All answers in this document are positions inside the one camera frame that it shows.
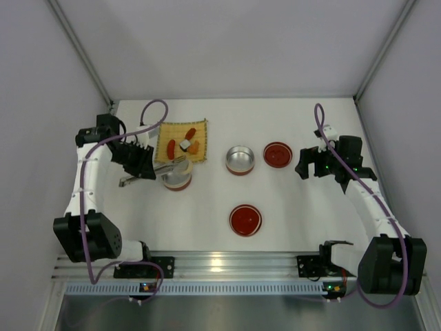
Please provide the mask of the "small red sausage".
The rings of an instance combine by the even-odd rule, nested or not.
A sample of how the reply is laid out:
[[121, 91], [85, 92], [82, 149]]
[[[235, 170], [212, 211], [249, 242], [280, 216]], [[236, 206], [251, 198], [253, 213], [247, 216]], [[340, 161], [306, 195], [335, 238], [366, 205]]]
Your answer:
[[190, 129], [187, 131], [187, 133], [186, 133], [186, 135], [185, 135], [185, 138], [186, 138], [187, 140], [190, 140], [190, 139], [195, 135], [195, 133], [196, 133], [196, 129], [195, 129], [195, 128], [190, 128]]

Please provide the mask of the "black white sushi roll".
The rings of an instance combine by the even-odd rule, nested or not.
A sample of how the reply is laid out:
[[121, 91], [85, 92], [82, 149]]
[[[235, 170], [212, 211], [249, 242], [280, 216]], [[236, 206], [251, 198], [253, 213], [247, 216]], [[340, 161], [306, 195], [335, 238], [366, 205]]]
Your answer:
[[191, 145], [192, 142], [187, 139], [184, 139], [179, 143], [179, 147], [183, 152], [186, 152]]

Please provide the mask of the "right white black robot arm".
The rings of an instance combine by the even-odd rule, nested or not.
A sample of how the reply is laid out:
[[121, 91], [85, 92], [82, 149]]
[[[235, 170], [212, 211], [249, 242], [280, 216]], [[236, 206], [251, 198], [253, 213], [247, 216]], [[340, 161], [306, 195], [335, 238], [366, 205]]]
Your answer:
[[369, 243], [359, 248], [349, 241], [327, 241], [327, 259], [357, 276], [367, 294], [416, 295], [427, 256], [425, 242], [396, 221], [376, 175], [362, 164], [362, 139], [342, 135], [330, 144], [333, 150], [325, 143], [303, 148], [295, 171], [308, 179], [309, 165], [314, 165], [316, 177], [334, 176], [360, 217]]

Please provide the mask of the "long red sausage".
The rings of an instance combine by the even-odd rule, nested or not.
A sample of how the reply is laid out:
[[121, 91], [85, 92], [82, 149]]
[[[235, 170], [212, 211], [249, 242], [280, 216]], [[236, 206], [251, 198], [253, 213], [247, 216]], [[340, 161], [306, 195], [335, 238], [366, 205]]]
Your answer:
[[176, 142], [174, 139], [169, 140], [167, 144], [167, 158], [171, 161], [175, 159], [174, 149], [175, 149]]

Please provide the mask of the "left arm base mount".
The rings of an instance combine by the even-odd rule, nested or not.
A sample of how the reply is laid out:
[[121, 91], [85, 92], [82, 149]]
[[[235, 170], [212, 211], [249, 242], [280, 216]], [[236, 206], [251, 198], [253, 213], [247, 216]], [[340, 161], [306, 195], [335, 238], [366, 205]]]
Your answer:
[[173, 279], [175, 257], [153, 256], [149, 261], [126, 262], [114, 268], [115, 279]]

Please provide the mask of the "beige rice ball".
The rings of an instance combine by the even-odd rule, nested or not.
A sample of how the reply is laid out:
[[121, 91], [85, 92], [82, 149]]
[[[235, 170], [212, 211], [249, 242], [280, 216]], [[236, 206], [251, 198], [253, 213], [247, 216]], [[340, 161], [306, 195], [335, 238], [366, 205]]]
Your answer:
[[180, 162], [174, 169], [175, 173], [186, 175], [191, 173], [193, 170], [193, 163], [190, 160], [184, 160]]

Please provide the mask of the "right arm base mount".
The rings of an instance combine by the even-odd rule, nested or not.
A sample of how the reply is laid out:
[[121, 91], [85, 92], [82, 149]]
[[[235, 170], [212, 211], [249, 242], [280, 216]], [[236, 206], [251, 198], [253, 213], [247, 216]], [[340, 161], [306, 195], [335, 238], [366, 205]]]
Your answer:
[[324, 277], [342, 277], [346, 270], [331, 262], [331, 249], [334, 245], [353, 245], [348, 241], [325, 241], [318, 247], [318, 253], [296, 257], [298, 276], [310, 281]]

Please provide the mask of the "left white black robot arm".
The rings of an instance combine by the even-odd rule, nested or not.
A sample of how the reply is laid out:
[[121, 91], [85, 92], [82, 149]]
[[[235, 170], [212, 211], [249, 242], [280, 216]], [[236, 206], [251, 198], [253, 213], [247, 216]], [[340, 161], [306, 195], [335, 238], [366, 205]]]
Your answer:
[[54, 233], [73, 263], [100, 259], [146, 261], [147, 245], [122, 238], [120, 230], [104, 215], [104, 192], [111, 163], [123, 167], [131, 179], [156, 178], [154, 149], [149, 145], [156, 128], [139, 126], [127, 140], [122, 121], [110, 114], [96, 118], [96, 126], [79, 130], [75, 137], [77, 169], [65, 214], [53, 223]]

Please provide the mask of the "steel tongs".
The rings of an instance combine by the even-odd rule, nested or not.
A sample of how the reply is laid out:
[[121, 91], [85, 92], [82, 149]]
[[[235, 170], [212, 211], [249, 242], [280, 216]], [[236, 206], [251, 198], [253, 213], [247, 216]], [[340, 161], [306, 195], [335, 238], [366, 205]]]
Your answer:
[[130, 185], [131, 183], [134, 183], [135, 181], [138, 181], [140, 179], [155, 180], [157, 178], [157, 176], [162, 176], [166, 172], [171, 171], [174, 168], [174, 166], [176, 166], [178, 163], [180, 163], [186, 159], [187, 159], [186, 156], [181, 156], [181, 157], [176, 158], [173, 161], [170, 161], [168, 163], [164, 163], [163, 165], [158, 165], [158, 166], [154, 167], [152, 171], [146, 172], [144, 174], [123, 177], [119, 180], [119, 187], [124, 188], [125, 186]]

